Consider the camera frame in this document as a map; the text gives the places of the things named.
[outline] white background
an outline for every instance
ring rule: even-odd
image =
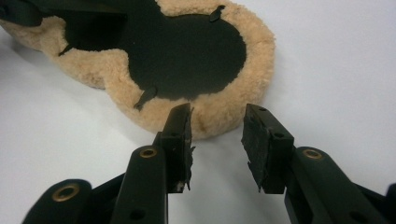
[[[276,35],[262,105],[297,147],[326,151],[352,181],[384,194],[396,182],[396,2],[235,2]],[[258,193],[241,137],[240,127],[193,143],[192,190],[170,195],[170,223],[290,223],[282,195]],[[97,187],[123,173],[132,151],[153,139],[104,91],[0,28],[0,223],[21,223],[64,179]]]

